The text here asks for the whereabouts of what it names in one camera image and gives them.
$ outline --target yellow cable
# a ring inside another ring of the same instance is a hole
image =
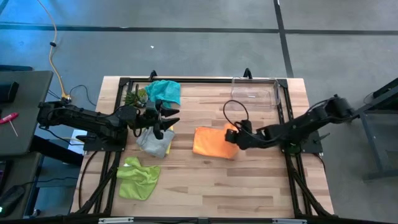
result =
[[[47,13],[47,15],[49,15],[49,18],[51,19],[52,25],[54,26],[54,30],[55,30],[54,39],[53,39],[52,42],[55,43],[55,41],[57,40],[57,26],[55,25],[54,19],[53,19],[53,17],[51,16],[51,14],[48,12],[48,10],[45,8],[45,6],[42,4],[42,2],[41,2],[40,0],[37,0],[37,2],[43,7],[43,9],[45,10],[45,12]],[[58,70],[55,68],[54,64],[52,63],[52,49],[53,49],[53,46],[51,46],[51,48],[50,48],[50,53],[49,53],[49,61],[50,61],[51,67],[52,67],[52,69],[55,71],[55,74],[57,74],[57,76],[58,76],[58,80],[59,80],[59,82],[60,82],[61,91],[62,91],[62,98],[69,99],[70,96],[69,96],[68,94],[65,93],[65,90],[64,90],[64,88],[63,88],[63,83],[62,83],[61,76],[60,76],[60,74],[58,73]]]
[[[75,138],[68,138],[68,137],[61,137],[61,138],[62,139],[70,139],[70,140],[80,141],[80,142],[84,143],[82,140],[75,139]]]

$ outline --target wooden tabletop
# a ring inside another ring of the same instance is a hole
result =
[[[104,77],[97,111],[113,112],[119,78]],[[290,78],[287,81],[293,114],[298,117],[308,109],[304,80]],[[139,86],[142,88],[147,84],[140,83]],[[270,84],[251,84],[247,87],[251,91],[272,89]],[[174,125],[176,135],[170,154],[164,159],[140,151],[135,143],[136,138],[130,131],[120,164],[129,156],[137,156],[143,166],[160,166],[160,177],[155,190],[146,201],[121,198],[118,180],[112,216],[293,217],[285,159],[278,147],[239,151],[231,160],[192,153],[195,128],[206,126],[222,129],[227,122],[222,109],[229,99],[230,83],[181,83],[181,106],[173,105],[180,109],[177,116],[181,120]],[[248,110],[254,129],[279,123],[274,108],[248,106]],[[245,117],[244,111],[235,109],[234,106],[230,106],[227,114],[235,121]],[[81,171],[89,156],[85,156]],[[81,190],[83,203],[98,185],[103,159],[104,152],[97,153],[87,168]],[[303,154],[302,159],[308,188],[324,208],[333,213],[322,163],[311,154]],[[107,194],[108,187],[104,191],[102,207],[106,204]],[[299,190],[298,197],[300,208],[304,211]],[[78,189],[75,190],[72,212],[78,210],[77,198]]]

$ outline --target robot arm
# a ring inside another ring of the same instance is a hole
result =
[[[251,122],[248,119],[235,122],[238,131],[228,129],[225,140],[235,143],[240,149],[250,147],[268,148],[276,145],[292,147],[307,139],[309,134],[328,123],[339,124],[353,119],[353,109],[346,99],[338,95],[323,100],[307,110],[298,118],[285,124],[273,124],[252,133]]]
[[[180,118],[162,118],[162,116],[177,114],[179,110],[164,107],[160,100],[156,103],[148,101],[143,114],[131,105],[120,106],[112,114],[102,114],[68,105],[62,101],[41,103],[39,108],[37,121],[41,127],[49,128],[49,126],[64,124],[94,133],[94,138],[111,144],[125,141],[127,127],[131,128],[138,137],[141,132],[136,134],[136,129],[153,126],[156,138],[162,139],[161,130],[167,130],[180,120]],[[93,136],[80,136],[82,141],[89,138]]]

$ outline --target concrete floor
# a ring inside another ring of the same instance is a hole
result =
[[[42,2],[62,25],[278,28],[273,0]],[[395,0],[279,2],[286,29],[398,30]],[[23,0],[9,0],[0,22],[50,23],[36,1]],[[52,31],[0,29],[0,64],[51,70],[52,38]],[[93,101],[105,75],[149,75],[155,69],[159,75],[241,76],[249,67],[255,77],[287,76],[279,34],[65,31],[59,32],[57,44],[53,61],[65,88],[87,85]],[[290,34],[287,46],[294,77],[304,78],[310,103],[338,93],[357,108],[368,93],[397,77],[397,35]],[[56,79],[50,88],[60,93]],[[75,105],[94,109],[83,90],[74,95]],[[67,127],[53,131],[72,133]],[[335,213],[398,222],[398,178],[362,181],[375,165],[361,124],[328,125],[320,132],[331,133],[323,149]]]

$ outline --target gray cloth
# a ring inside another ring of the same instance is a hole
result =
[[[156,139],[153,127],[150,127],[137,138],[136,142],[145,152],[163,159],[170,142],[172,142],[172,139],[174,138],[174,131],[168,129],[166,131],[162,131],[162,133],[163,139]]]

